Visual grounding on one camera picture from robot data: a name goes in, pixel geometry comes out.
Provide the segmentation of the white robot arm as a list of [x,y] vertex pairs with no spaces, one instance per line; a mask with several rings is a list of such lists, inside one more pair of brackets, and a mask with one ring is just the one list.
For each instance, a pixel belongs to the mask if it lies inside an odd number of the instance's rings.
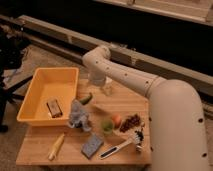
[[165,79],[110,60],[106,46],[82,57],[89,80],[102,86],[111,78],[149,100],[150,171],[211,171],[201,98],[189,83]]

